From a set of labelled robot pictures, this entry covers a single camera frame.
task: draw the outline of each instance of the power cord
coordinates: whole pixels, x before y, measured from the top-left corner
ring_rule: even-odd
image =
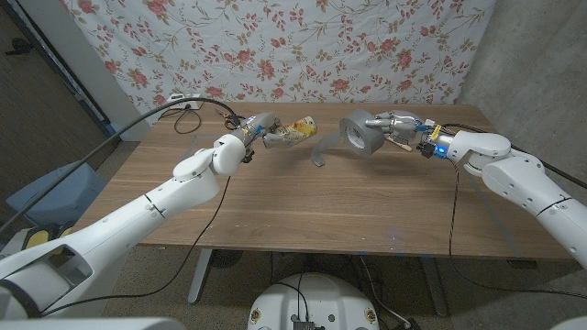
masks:
[[[452,123],[450,123],[450,124],[445,124],[445,125],[441,125],[441,126],[442,127],[463,128],[463,129],[468,129],[468,130],[473,131],[473,132],[476,132],[476,133],[489,133],[489,132],[484,131],[482,129],[479,129],[477,127],[467,126],[467,125],[463,125],[463,124],[452,124]],[[521,151],[521,152],[525,152],[523,149],[521,149],[521,148],[519,148],[519,147],[517,147],[515,145],[512,145],[512,149],[517,150],[517,151]],[[570,182],[573,182],[573,183],[577,184],[578,186],[582,187],[583,189],[587,189],[587,183],[585,183],[584,181],[581,181],[581,180],[573,177],[572,175],[570,175],[570,174],[568,174],[568,173],[566,173],[566,172],[564,172],[562,170],[557,169],[556,167],[548,164],[547,162],[545,162],[542,159],[539,159],[539,160],[542,162],[542,164],[544,165],[545,168],[547,168],[547,169],[549,169],[549,170],[557,173],[561,177],[569,180]]]
[[[477,285],[479,287],[485,288],[485,289],[489,289],[489,290],[497,290],[497,291],[503,291],[503,292],[562,294],[562,295],[568,295],[568,296],[571,296],[571,297],[577,297],[577,298],[587,299],[587,295],[580,294],[580,293],[575,293],[575,292],[556,291],[556,290],[540,290],[540,289],[510,289],[510,288],[494,287],[494,286],[491,286],[491,285],[482,284],[482,283],[479,283],[477,281],[474,281],[474,280],[469,279],[465,274],[463,274],[457,268],[457,265],[455,265],[454,259],[452,258],[452,236],[453,236],[454,227],[455,227],[455,214],[457,213],[457,197],[459,195],[459,167],[457,166],[457,164],[452,159],[449,159],[449,160],[452,163],[452,165],[454,166],[455,172],[456,172],[455,197],[454,197],[454,200],[453,200],[453,203],[452,203],[452,219],[450,220],[449,260],[450,260],[450,265],[457,272],[457,274],[459,274],[459,276],[461,276],[467,282],[469,282],[471,284],[474,284],[474,285]]]
[[[102,297],[95,297],[95,298],[90,298],[90,299],[85,299],[79,302],[72,302],[72,303],[68,303],[68,304],[64,304],[63,306],[54,308],[50,311],[43,311],[41,313],[40,317],[44,317],[47,316],[49,314],[53,314],[55,312],[58,312],[64,308],[68,308],[68,307],[72,307],[75,305],[79,305],[81,303],[91,303],[91,302],[95,302],[95,301],[100,301],[100,300],[104,300],[104,299],[120,299],[120,298],[143,298],[143,297],[147,297],[150,296],[152,294],[155,294],[157,292],[160,292],[162,290],[164,290],[165,288],[167,288],[170,284],[172,284],[172,282],[177,278],[177,276],[180,274],[180,272],[182,271],[183,267],[185,266],[185,263],[187,262],[187,259],[190,258],[190,255],[192,254],[192,251],[194,251],[195,245],[198,243],[198,241],[200,240],[200,237],[202,237],[202,235],[204,234],[204,232],[206,231],[206,229],[208,229],[208,227],[210,225],[212,225],[212,222],[214,221],[214,219],[216,218],[216,215],[218,215],[218,211],[220,211],[220,206],[222,206],[222,202],[224,202],[224,197],[227,195],[227,190],[228,190],[228,184],[230,183],[230,177],[228,177],[227,180],[227,185],[224,188],[224,192],[222,193],[222,199],[220,199],[220,203],[218,204],[218,207],[216,208],[216,212],[214,212],[214,215],[212,216],[212,219],[210,219],[210,221],[208,222],[208,224],[204,227],[204,229],[202,230],[202,232],[200,233],[200,235],[198,235],[198,237],[195,239],[194,243],[192,244],[192,247],[190,247],[190,250],[187,252],[187,255],[185,255],[185,258],[183,259],[182,265],[180,266],[180,268],[175,272],[175,275],[173,275],[173,277],[167,282],[165,283],[165,285],[163,285],[162,287],[160,287],[159,289],[155,290],[155,291],[151,291],[151,292],[147,292],[147,293],[141,293],[141,294],[113,294],[113,295],[107,295],[107,296],[102,296]]]
[[[384,310],[386,310],[387,312],[389,312],[391,315],[393,315],[395,318],[397,318],[398,320],[401,320],[404,323],[404,328],[409,329],[412,327],[412,324],[410,324],[410,322],[408,320],[406,320],[405,318],[403,318],[400,314],[392,311],[391,308],[387,307],[377,296],[377,293],[375,292],[375,286],[373,285],[373,279],[371,278],[371,272],[369,271],[369,268],[367,267],[367,263],[365,263],[365,259],[363,259],[363,256],[359,256],[360,258],[360,262],[363,264],[363,268],[365,269],[365,272],[367,272],[367,277],[369,278],[369,283],[371,285],[371,289],[373,291],[373,296],[375,297],[375,300],[377,301],[377,303],[379,303],[379,305],[381,307],[383,307]]]
[[[303,276],[304,276],[304,272],[302,271],[302,273],[300,274],[300,280],[297,281],[297,319],[298,319],[298,321],[301,319],[300,318],[300,294],[301,294],[300,285],[302,284],[302,277]],[[305,309],[305,312],[306,312],[305,321],[308,322],[309,317],[307,317],[307,313],[308,313],[307,307]]]
[[[8,219],[8,221],[6,221],[2,225],[2,227],[0,227],[0,233],[3,233],[4,231],[6,231],[21,215],[24,215],[28,210],[30,210],[36,203],[38,203],[50,191],[52,191],[55,187],[57,187],[58,184],[63,182],[63,180],[65,180],[67,177],[69,177],[75,170],[79,169],[82,165],[84,165],[84,163],[86,161],[88,161],[91,157],[93,157],[95,154],[100,152],[100,150],[102,150],[104,147],[108,146],[113,140],[115,140],[116,138],[120,137],[123,133],[128,131],[131,127],[133,127],[137,123],[141,122],[145,118],[152,116],[152,115],[155,115],[159,111],[165,110],[172,105],[177,105],[179,103],[188,102],[188,101],[198,101],[198,102],[211,103],[214,105],[222,106],[223,108],[228,110],[228,112],[230,113],[230,116],[232,117],[233,122],[237,126],[240,125],[240,119],[238,119],[238,115],[235,114],[235,112],[228,105],[223,104],[222,102],[219,102],[217,100],[209,99],[206,97],[185,97],[185,98],[182,98],[179,100],[171,101],[171,102],[164,104],[164,105],[160,105],[160,106],[154,108],[153,110],[148,111],[148,113],[146,113],[145,115],[140,115],[139,117],[137,117],[136,119],[134,119],[133,121],[128,123],[126,126],[122,127],[113,136],[107,138],[104,142],[102,142],[102,144],[100,144],[98,147],[96,147],[94,150],[90,151],[82,159],[80,159],[78,162],[76,162],[73,166],[71,166],[68,170],[66,170],[59,178],[57,178],[57,180],[52,182],[42,192],[39,192],[34,198],[29,200],[27,202],[27,204],[25,204],[25,206],[23,206],[23,208],[20,209],[20,211],[18,211],[10,219]]]
[[[185,109],[168,109],[166,110],[163,114],[161,114],[160,119],[161,118],[166,118],[166,117],[170,117],[170,116],[175,116],[177,114],[181,114],[176,120],[175,123],[173,124],[173,129],[175,130],[175,132],[177,132],[178,134],[189,134],[189,133],[193,133],[195,132],[196,129],[200,128],[200,126],[202,125],[202,117],[200,116],[200,114],[198,114],[196,112],[197,109],[191,109],[189,107],[185,108]],[[192,128],[188,131],[180,131],[177,126],[180,124],[180,122],[182,121],[182,119],[185,117],[185,115],[187,114],[193,114],[195,116],[198,117],[198,124],[195,126],[195,128]]]

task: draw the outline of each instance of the gray wall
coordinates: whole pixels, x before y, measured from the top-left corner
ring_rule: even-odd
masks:
[[[587,0],[499,0],[460,103],[513,144],[587,181]],[[587,192],[549,175],[587,203]]]
[[[19,0],[19,3],[113,124],[122,127],[140,116],[58,0]],[[143,120],[121,138],[137,141],[143,139],[149,131],[150,125]]]

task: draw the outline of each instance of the power strip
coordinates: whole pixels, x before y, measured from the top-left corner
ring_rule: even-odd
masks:
[[[200,97],[199,93],[173,93],[168,99],[167,102],[171,102],[171,101],[177,101],[186,97]],[[186,102],[181,102],[179,104],[176,105],[172,105],[170,107],[170,109],[172,110],[183,110],[185,108],[189,108],[189,109],[194,109],[197,110],[200,107],[202,107],[203,102],[202,101],[186,101]]]

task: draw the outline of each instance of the table leg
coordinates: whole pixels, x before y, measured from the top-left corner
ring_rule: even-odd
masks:
[[[446,317],[449,315],[449,309],[447,308],[447,301],[442,291],[442,283],[440,282],[440,276],[438,275],[437,263],[433,258],[420,258],[422,263],[422,269],[426,276],[426,286],[430,292],[430,298],[434,304],[434,311],[440,317]]]
[[[200,251],[198,257],[198,263],[195,265],[194,278],[192,279],[192,286],[190,292],[187,295],[187,301],[189,303],[197,303],[200,300],[200,294],[204,288],[205,275],[208,272],[208,263],[212,256],[211,248],[203,248]]]

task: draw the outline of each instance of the blue chair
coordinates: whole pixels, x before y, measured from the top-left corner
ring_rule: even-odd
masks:
[[[6,198],[6,203],[15,211],[22,209],[28,201],[74,164],[66,165],[34,180]],[[62,226],[76,222],[105,186],[104,180],[86,163],[28,210],[25,217],[35,226]]]

